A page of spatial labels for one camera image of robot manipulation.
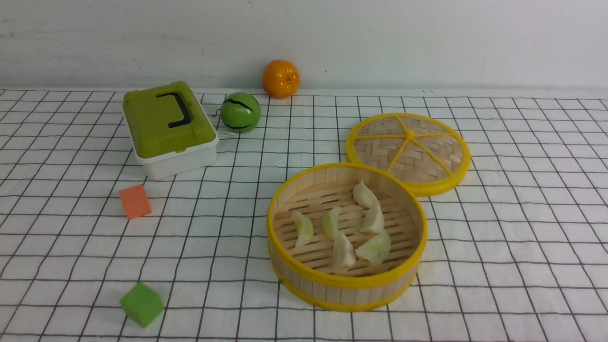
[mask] black grid line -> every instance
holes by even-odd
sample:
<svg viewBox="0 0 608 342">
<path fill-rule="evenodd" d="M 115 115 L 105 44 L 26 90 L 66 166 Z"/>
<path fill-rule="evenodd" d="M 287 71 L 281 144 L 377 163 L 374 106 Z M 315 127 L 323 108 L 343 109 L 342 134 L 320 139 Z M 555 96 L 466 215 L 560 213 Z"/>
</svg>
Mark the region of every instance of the black grid line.
<svg viewBox="0 0 608 342">
<path fill-rule="evenodd" d="M 290 339 L 282 335 L 289 328 L 278 327 L 279 314 L 292 312 L 306 317 L 307 329 L 312 329 L 294 338 L 367 341 L 357 335 L 361 330 L 354 324 L 360 314 L 344 313 L 350 326 L 340 329 L 347 333 L 333 338 L 324 330 L 327 327 L 317 324 L 323 310 L 281 295 L 285 289 L 272 274 L 264 250 L 264 218 L 265 207 L 287 177 L 304 166 L 317 165 L 323 158 L 345 161 L 340 140 L 351 128 L 351 120 L 361 121 L 383 111 L 420 112 L 442 120 L 468 140 L 473 157 L 469 174 L 456 190 L 420 198 L 428 210 L 429 246 L 416 281 L 406 294 L 415 291 L 421 303 L 415 306 L 405 302 L 372 311 L 374 317 L 388 319 L 383 323 L 387 331 L 378 332 L 378 338 L 373 340 L 526 340 L 518 331 L 525 326 L 518 329 L 514 322 L 526 322 L 531 329 L 526 333 L 531 334 L 528 338 L 532 340 L 552 341 L 558 332 L 572 340 L 591 340 L 599 332 L 589 331 L 588 319 L 608 323 L 608 283 L 600 277 L 608 271 L 608 236 L 603 229 L 608 225 L 608 215 L 602 216 L 608 213 L 606 99 L 319 94 L 274 100 L 261 92 L 254 95 L 265 112 L 261 124 L 251 133 L 221 136 L 215 165 L 189 175 L 150 181 L 132 158 L 133 150 L 124 134 L 119 93 L 0 89 L 0 310 L 9 311 L 6 322 L 0 318 L 2 336 L 31 340 L 99 336 L 110 340 L 139 337 L 150 341 L 282 341 Z M 41 96 L 41 100 L 32 100 Z M 212 113 L 219 110 L 226 94 L 197 96 L 205 111 Z M 226 129 L 217 114 L 210 120 L 219 133 Z M 313 130 L 311 138 L 302 136 L 309 129 Z M 91 157 L 77 161 L 83 155 Z M 312 158 L 311 165 L 296 160 L 301 156 Z M 148 198 L 157 209 L 145 218 L 127 222 L 116 207 L 119 196 L 114 190 L 137 183 L 149 189 Z M 253 214 L 229 209 L 229 202 L 238 203 Z M 68 208 L 54 206 L 49 210 L 47 204 L 55 203 L 65 203 Z M 214 203 L 224 206 L 213 211 Z M 531 212 L 530 208 L 538 208 L 540 213 Z M 247 228 L 239 232 L 237 226 Z M 125 244 L 127 240 L 141 245 Z M 108 243 L 102 253 L 89 250 L 89 242 L 101 241 Z M 158 253 L 158 246 L 166 241 L 179 241 L 175 247 L 179 256 Z M 209 253 L 199 250 L 193 254 L 188 249 L 192 241 L 212 242 L 201 244 L 210 247 Z M 120 253 L 125 246 L 137 251 Z M 462 248 L 469 246 L 471 254 L 462 254 Z M 504 250 L 506 254 L 489 257 L 489 246 L 499 246 L 496 253 Z M 96 265 L 91 266 L 96 275 L 80 277 L 79 260 Z M 243 268 L 243 274 L 215 279 L 213 269 L 226 260 Z M 181 279 L 179 265 L 192 262 L 210 265 L 205 270 L 209 275 L 203 274 L 203 280 Z M 150 278 L 148 266 L 164 263 L 171 266 L 156 270 Z M 129 270 L 120 265 L 133 265 L 133 276 L 117 279 L 113 272 L 123 274 Z M 484 279 L 481 283 L 456 281 L 464 275 L 463 270 L 477 268 L 480 273 L 476 276 Z M 505 277 L 518 279 L 518 284 L 497 279 L 497 270 L 505 270 Z M 531 275 L 530 270 L 542 271 L 546 277 Z M 115 324 L 103 323 L 103 331 L 94 329 L 98 335 L 89 333 L 93 330 L 87 326 L 100 322 L 98 310 L 120 312 L 120 296 L 109 301 L 105 285 L 112 288 L 133 284 L 143 279 L 144 272 L 148 274 L 145 282 L 168 290 L 168 297 L 164 298 L 168 310 L 199 310 L 201 317 L 193 323 L 198 326 L 179 332 L 182 336 L 167 335 L 163 326 L 170 330 L 175 326 L 165 320 L 166 310 L 162 319 L 154 323 L 153 329 L 158 331 L 149 335 L 132 336 L 133 330 L 125 329 L 124 316 L 118 317 Z M 178 281 L 206 286 L 205 293 L 199 294 L 202 307 L 184 302 L 170 304 L 172 296 L 183 295 L 174 288 Z M 255 294 L 274 297 L 269 301 L 272 305 L 252 307 L 250 298 L 246 298 L 250 295 L 246 288 L 252 284 L 256 288 L 276 286 L 276 293 L 273 289 Z M 211 286 L 241 286 L 241 298 L 225 305 L 217 305 L 215 300 L 211 303 Z M 79 293 L 74 292 L 75 288 L 93 290 Z M 445 300 L 455 304 L 438 305 L 433 294 L 442 288 L 453 291 L 454 297 Z M 6 297 L 12 293 L 13 299 Z M 487 293 L 487 298 L 478 299 L 486 301 L 483 307 L 476 309 L 471 293 Z M 512 293 L 525 303 L 503 307 L 505 295 Z M 33 300 L 41 294 L 48 299 Z M 78 300 L 65 301 L 71 296 Z M 274 322 L 245 315 L 248 310 L 274 314 Z M 70 328 L 60 316 L 72 312 L 82 313 L 82 321 L 75 321 Z M 205 331 L 205 312 L 207 318 L 226 312 L 233 321 Z M 395 320 L 394 315 L 402 314 L 418 315 L 420 322 L 424 315 L 425 338 L 400 336 L 403 330 L 398 327 L 409 324 Z M 33 315 L 40 328 L 23 330 L 24 315 Z M 452 334 L 443 331 L 443 326 L 453 324 L 455 317 L 464 322 L 463 330 Z M 493 324 L 504 330 L 505 336 L 485 335 L 488 332 L 480 330 L 479 322 Z M 270 329 L 269 336 L 252 334 L 247 327 L 254 324 Z M 605 329 L 604 326 L 608 324 L 594 329 Z"/>
</svg>

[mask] green box lid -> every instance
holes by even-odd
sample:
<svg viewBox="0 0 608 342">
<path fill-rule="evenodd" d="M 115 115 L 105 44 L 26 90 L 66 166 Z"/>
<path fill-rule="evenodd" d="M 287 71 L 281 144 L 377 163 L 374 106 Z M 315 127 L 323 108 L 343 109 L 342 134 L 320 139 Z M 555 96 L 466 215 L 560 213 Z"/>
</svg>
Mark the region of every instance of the green box lid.
<svg viewBox="0 0 608 342">
<path fill-rule="evenodd" d="M 128 92 L 122 108 L 140 158 L 183 152 L 216 137 L 186 82 Z"/>
</svg>

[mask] green toy watermelon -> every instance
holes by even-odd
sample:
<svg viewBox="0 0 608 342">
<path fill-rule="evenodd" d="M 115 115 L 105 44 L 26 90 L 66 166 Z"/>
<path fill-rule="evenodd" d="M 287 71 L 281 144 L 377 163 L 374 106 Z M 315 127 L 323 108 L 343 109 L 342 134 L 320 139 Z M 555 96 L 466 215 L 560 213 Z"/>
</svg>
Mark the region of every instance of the green toy watermelon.
<svg viewBox="0 0 608 342">
<path fill-rule="evenodd" d="M 246 92 L 235 92 L 226 97 L 219 115 L 229 129 L 240 133 L 247 132 L 254 129 L 260 121 L 260 104 Z"/>
</svg>

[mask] bamboo steamer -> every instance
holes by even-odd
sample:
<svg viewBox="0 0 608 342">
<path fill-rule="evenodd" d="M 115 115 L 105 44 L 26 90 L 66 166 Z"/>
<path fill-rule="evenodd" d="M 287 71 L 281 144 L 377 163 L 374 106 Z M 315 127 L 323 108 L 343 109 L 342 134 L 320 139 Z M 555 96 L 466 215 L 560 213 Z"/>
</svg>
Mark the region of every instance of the bamboo steamer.
<svg viewBox="0 0 608 342">
<path fill-rule="evenodd" d="M 346 156 L 393 175 L 417 197 L 452 190 L 471 165 L 471 152 L 455 130 L 409 113 L 380 114 L 355 125 L 346 140 Z"/>
<path fill-rule="evenodd" d="M 354 248 L 367 241 L 359 226 L 368 209 L 353 199 L 353 188 L 361 180 L 380 201 L 390 254 L 381 264 L 358 259 L 348 271 L 336 274 L 331 268 L 333 244 L 322 232 L 321 220 L 340 206 L 339 230 Z M 298 249 L 290 218 L 294 211 L 314 226 L 313 241 Z M 428 235 L 416 196 L 394 176 L 363 164 L 325 164 L 300 172 L 274 195 L 267 220 L 270 260 L 285 287 L 309 304 L 343 312 L 372 310 L 399 297 L 418 271 Z"/>
</svg>

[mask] dumpling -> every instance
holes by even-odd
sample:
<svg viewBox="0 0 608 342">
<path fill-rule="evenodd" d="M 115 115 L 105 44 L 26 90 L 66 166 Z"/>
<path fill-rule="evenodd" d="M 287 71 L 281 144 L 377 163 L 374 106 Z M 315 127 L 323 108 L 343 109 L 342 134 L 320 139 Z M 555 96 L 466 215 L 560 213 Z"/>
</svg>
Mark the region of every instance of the dumpling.
<svg viewBox="0 0 608 342">
<path fill-rule="evenodd" d="M 376 204 L 365 214 L 359 231 L 378 234 L 382 230 L 384 230 L 384 215 L 382 214 L 382 209 L 380 209 L 380 204 Z"/>
<path fill-rule="evenodd" d="M 365 186 L 363 180 L 359 182 L 359 184 L 355 185 L 353 188 L 353 198 L 357 204 L 364 206 L 366 208 L 371 208 L 375 204 L 379 203 L 376 195 Z"/>
<path fill-rule="evenodd" d="M 294 211 L 291 218 L 295 223 L 295 230 L 298 233 L 298 240 L 295 242 L 295 247 L 301 247 L 313 240 L 314 229 L 310 218 L 305 217 L 299 211 Z"/>
<path fill-rule="evenodd" d="M 325 216 L 323 216 L 323 220 L 321 221 L 321 228 L 323 228 L 323 232 L 330 240 L 336 239 L 336 233 L 338 232 L 338 215 L 340 215 L 341 212 L 341 207 L 333 207 Z"/>
<path fill-rule="evenodd" d="M 357 258 L 354 255 L 353 245 L 343 232 L 338 231 L 336 234 L 336 241 L 334 242 L 331 261 L 332 268 L 334 271 L 348 269 L 354 265 L 355 261 L 357 261 Z"/>
<path fill-rule="evenodd" d="M 382 263 L 389 257 L 390 236 L 386 230 L 383 229 L 378 235 L 367 240 L 367 242 L 359 246 L 354 252 L 359 259 L 373 263 Z"/>
</svg>

